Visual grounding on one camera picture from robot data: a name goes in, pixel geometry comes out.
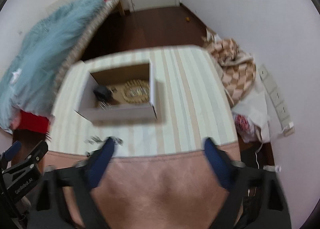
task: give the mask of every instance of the striped cloth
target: striped cloth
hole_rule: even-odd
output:
[[[93,125],[74,111],[85,72],[151,60],[157,81],[156,123],[135,121]],[[78,62],[58,93],[52,114],[50,151],[84,155],[99,145],[91,136],[123,140],[114,156],[153,156],[202,149],[202,139],[219,145],[237,141],[230,106],[210,55],[197,46],[175,46],[121,52]]]

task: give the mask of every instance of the beige patterned cloth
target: beige patterned cloth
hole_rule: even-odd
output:
[[[231,107],[235,106],[254,84],[256,65],[250,54],[242,51],[233,39],[221,40],[217,33],[207,29],[209,37],[204,47],[220,65],[221,77]]]
[[[98,145],[91,136],[123,140],[115,156],[153,156],[202,149],[213,137],[218,145],[237,141],[231,109],[210,54],[197,46],[178,46],[121,52],[78,62],[68,71],[52,114],[49,150],[84,155]],[[91,122],[74,111],[85,72],[151,60],[156,79],[156,122]]]

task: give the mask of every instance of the wall socket panel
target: wall socket panel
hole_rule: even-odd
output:
[[[263,85],[271,98],[273,106],[276,109],[279,121],[281,123],[281,127],[282,129],[284,129],[289,125],[290,122],[292,122],[288,107],[284,101],[284,97],[282,96],[276,81],[273,79],[272,75],[267,70],[265,65],[261,65],[258,69],[258,72],[263,82]],[[294,127],[292,127],[289,130],[285,130],[284,135],[289,136],[294,132],[295,129]]]

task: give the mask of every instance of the electrical outlet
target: electrical outlet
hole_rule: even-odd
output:
[[[284,134],[285,137],[287,137],[287,136],[290,136],[290,135],[294,134],[295,132],[296,132],[295,127],[292,127],[289,130],[285,130],[283,134]]]
[[[262,81],[265,80],[269,75],[265,65],[261,65],[258,71]]]
[[[276,84],[275,80],[273,80],[273,77],[270,74],[263,81],[263,84],[266,87],[268,94],[271,94],[274,91],[274,89],[277,88],[277,84]]]
[[[273,103],[273,105],[275,107],[277,107],[280,103],[282,103],[284,101],[281,93],[280,93],[280,90],[279,90],[279,87],[277,87],[271,94],[270,94],[270,98],[271,98],[271,101]]]
[[[280,121],[283,121],[285,118],[290,116],[288,108],[284,102],[276,107],[276,111],[277,111],[277,114],[278,114]]]
[[[292,122],[291,117],[288,116],[284,120],[281,121],[281,127],[284,129],[289,125],[289,123]]]

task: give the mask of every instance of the blanket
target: blanket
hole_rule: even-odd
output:
[[[204,47],[217,62],[216,70],[221,78],[230,107],[234,107],[250,91],[256,77],[253,57],[242,51],[233,39],[223,39],[211,29]]]
[[[10,124],[20,109],[50,116],[59,67],[103,5],[104,0],[76,0],[38,22],[25,36],[0,82],[2,129],[12,133]]]

